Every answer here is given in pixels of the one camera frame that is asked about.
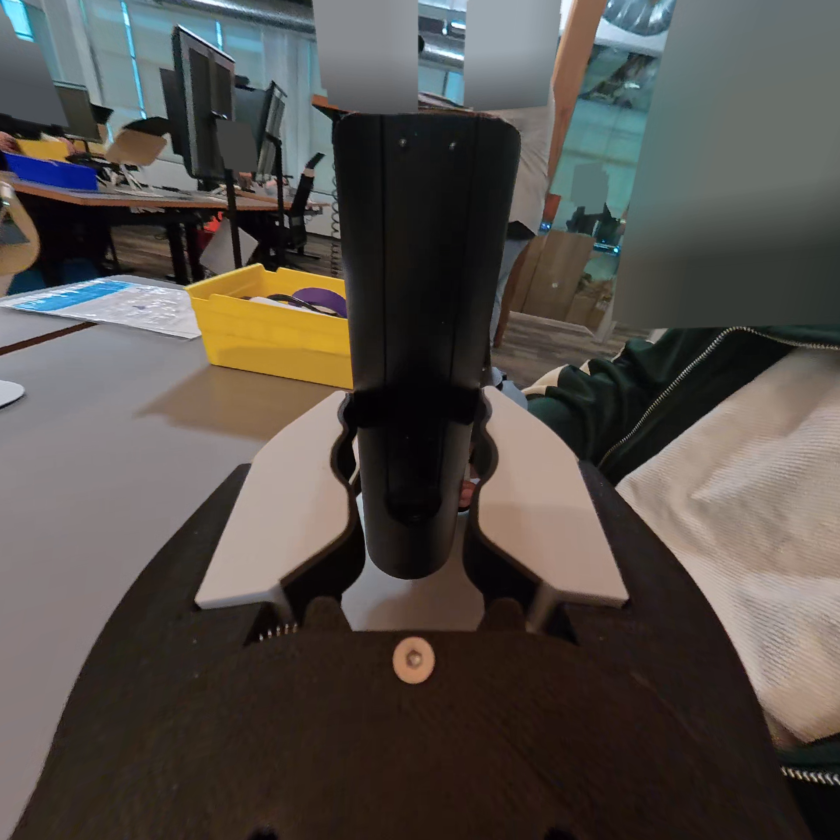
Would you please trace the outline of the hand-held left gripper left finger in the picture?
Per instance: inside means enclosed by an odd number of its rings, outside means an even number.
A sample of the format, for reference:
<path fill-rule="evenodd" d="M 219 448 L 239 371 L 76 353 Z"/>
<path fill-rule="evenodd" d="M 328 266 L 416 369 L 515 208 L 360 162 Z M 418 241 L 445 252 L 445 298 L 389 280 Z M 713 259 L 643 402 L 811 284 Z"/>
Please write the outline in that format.
<path fill-rule="evenodd" d="M 281 604 L 305 564 L 351 525 L 350 488 L 333 465 L 346 397 L 329 394 L 253 458 L 196 592 L 199 608 Z"/>

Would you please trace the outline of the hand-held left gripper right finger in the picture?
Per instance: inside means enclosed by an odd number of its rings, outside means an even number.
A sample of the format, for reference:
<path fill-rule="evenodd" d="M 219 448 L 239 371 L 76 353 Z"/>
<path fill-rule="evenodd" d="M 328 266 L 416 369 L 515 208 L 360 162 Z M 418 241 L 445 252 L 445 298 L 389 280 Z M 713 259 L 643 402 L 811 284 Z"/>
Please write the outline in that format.
<path fill-rule="evenodd" d="M 623 607 L 628 592 L 579 461 L 525 406 L 480 394 L 463 561 L 487 602 Z"/>

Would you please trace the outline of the black TV remote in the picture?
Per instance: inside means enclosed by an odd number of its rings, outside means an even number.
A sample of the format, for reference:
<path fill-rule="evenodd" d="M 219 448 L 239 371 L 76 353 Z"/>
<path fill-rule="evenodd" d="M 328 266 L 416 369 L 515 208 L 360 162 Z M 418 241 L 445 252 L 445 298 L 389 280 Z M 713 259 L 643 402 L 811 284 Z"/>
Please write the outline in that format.
<path fill-rule="evenodd" d="M 520 134 L 486 114 L 354 112 L 332 138 L 366 547 L 423 579 L 454 541 Z"/>

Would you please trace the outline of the person's right forearm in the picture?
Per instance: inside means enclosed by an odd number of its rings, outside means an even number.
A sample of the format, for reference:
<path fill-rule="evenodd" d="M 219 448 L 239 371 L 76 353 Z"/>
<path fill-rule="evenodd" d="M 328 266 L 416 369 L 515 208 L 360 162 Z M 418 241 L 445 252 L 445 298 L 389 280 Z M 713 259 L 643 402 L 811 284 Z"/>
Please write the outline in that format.
<path fill-rule="evenodd" d="M 662 392 L 663 382 L 632 357 L 565 366 L 556 382 L 528 398 L 531 415 L 577 459 L 594 463 L 629 433 Z"/>

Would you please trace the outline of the grey desk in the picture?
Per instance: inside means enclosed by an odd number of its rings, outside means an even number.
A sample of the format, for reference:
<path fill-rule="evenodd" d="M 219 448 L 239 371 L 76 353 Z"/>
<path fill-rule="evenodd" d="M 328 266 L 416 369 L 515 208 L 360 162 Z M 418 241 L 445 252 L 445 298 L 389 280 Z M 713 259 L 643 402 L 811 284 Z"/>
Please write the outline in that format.
<path fill-rule="evenodd" d="M 335 389 L 210 365 L 198 339 L 2 309 L 2 838 L 91 646 L 240 464 Z"/>

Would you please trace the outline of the wooden-top work desk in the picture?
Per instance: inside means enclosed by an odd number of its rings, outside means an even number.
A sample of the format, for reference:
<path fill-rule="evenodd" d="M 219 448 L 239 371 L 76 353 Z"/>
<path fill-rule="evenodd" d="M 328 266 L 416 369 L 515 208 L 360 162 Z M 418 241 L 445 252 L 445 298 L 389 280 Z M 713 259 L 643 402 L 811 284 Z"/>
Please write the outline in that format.
<path fill-rule="evenodd" d="M 158 214 L 157 218 L 141 219 L 135 223 L 158 225 L 166 229 L 173 277 L 175 282 L 182 286 L 190 282 L 190 277 L 198 277 L 200 272 L 195 235 L 200 214 L 223 214 L 227 210 L 227 203 L 220 196 L 205 192 L 165 192 L 158 196 L 147 191 L 79 191 L 23 180 L 8 172 L 2 173 L 2 180 L 18 193 L 38 196 L 53 202 L 101 209 L 143 210 Z"/>

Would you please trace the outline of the person's green zip jacket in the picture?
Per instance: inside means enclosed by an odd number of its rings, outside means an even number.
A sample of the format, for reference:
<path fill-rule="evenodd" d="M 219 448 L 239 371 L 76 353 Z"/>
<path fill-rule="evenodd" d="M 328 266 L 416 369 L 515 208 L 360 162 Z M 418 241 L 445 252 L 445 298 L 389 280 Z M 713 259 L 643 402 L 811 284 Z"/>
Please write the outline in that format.
<path fill-rule="evenodd" d="M 701 589 L 812 836 L 838 838 L 838 325 L 669 329 L 525 395 Z"/>

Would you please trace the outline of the person's white knit sweater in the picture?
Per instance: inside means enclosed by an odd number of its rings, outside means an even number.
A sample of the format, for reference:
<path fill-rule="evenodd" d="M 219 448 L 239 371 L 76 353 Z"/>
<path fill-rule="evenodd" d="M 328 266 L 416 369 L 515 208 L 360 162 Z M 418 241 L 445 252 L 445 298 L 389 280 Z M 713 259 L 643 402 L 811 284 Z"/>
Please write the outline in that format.
<path fill-rule="evenodd" d="M 616 489 L 701 589 L 772 723 L 838 734 L 838 352 L 787 354 Z"/>

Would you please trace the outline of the purple disc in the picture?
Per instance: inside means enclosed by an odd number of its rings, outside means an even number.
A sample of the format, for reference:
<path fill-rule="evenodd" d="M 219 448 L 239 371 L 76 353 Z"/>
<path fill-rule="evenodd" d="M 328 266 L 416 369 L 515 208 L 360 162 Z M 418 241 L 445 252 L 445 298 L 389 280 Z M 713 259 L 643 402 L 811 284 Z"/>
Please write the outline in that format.
<path fill-rule="evenodd" d="M 306 307 L 324 310 L 327 314 L 347 319 L 348 309 L 345 297 L 336 291 L 322 287 L 304 287 L 296 290 L 292 296 Z"/>

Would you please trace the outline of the brown cardboard boxes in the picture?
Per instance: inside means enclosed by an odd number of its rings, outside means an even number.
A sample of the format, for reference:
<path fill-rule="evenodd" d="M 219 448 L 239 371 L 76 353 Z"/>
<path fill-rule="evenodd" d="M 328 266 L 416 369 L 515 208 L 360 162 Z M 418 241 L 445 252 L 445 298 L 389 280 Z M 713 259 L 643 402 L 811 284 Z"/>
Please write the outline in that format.
<path fill-rule="evenodd" d="M 616 245 L 590 235 L 540 235 L 516 262 L 507 309 L 595 332 L 613 300 L 618 258 Z"/>

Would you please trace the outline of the printed paper sheet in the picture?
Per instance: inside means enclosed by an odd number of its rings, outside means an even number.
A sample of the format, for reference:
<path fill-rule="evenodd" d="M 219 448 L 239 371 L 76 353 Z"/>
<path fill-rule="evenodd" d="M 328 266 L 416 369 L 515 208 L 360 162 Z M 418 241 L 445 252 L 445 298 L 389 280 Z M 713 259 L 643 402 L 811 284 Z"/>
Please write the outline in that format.
<path fill-rule="evenodd" d="M 2 299 L 18 312 L 110 324 L 184 340 L 201 336 L 192 302 L 183 287 L 155 286 L 138 278 L 85 280 Z"/>

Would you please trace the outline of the black office chair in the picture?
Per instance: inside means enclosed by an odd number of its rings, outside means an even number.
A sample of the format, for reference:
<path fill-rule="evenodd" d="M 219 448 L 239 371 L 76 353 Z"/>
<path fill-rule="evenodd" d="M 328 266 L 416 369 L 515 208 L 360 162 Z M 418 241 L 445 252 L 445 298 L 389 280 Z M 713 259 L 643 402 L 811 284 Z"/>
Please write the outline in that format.
<path fill-rule="evenodd" d="M 299 256 L 306 256 L 308 234 L 306 229 L 306 217 L 312 214 L 309 206 L 316 167 L 323 160 L 322 152 L 315 153 L 306 163 L 299 177 L 297 190 L 290 200 L 290 208 L 287 211 L 287 250 L 296 252 Z"/>

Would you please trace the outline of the black computer monitor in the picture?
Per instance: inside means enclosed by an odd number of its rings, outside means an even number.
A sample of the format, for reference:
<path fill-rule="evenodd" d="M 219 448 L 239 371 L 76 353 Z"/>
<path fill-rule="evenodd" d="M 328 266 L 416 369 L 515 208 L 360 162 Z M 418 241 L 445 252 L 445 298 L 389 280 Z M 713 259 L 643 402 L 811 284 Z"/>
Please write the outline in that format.
<path fill-rule="evenodd" d="M 281 126 L 286 112 L 287 94 L 272 80 L 268 88 L 255 92 L 253 130 L 257 147 L 258 180 L 266 181 L 277 175 L 277 160 L 281 159 Z"/>
<path fill-rule="evenodd" d="M 201 185 L 224 180 L 217 124 L 235 119 L 235 59 L 191 30 L 171 32 L 173 68 L 161 68 L 171 145 Z"/>

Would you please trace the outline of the blue plastic bin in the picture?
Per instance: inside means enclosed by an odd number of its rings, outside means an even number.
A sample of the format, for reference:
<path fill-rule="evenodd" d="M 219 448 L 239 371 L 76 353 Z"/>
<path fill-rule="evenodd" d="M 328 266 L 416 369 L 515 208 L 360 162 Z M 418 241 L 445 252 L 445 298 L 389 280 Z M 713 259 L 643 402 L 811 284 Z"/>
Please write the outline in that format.
<path fill-rule="evenodd" d="M 98 191 L 97 173 L 85 165 L 4 152 L 2 161 L 2 170 L 13 173 L 20 181 L 80 192 Z"/>

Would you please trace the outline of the slanted wooden beam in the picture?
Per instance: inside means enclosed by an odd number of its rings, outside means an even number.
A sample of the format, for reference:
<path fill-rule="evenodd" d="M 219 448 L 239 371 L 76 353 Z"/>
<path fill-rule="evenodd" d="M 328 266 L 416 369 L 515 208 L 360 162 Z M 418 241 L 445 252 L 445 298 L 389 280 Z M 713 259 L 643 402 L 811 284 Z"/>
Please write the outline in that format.
<path fill-rule="evenodd" d="M 573 1 L 565 19 L 552 75 L 554 119 L 548 165 L 550 193 L 605 8 L 606 1 Z"/>

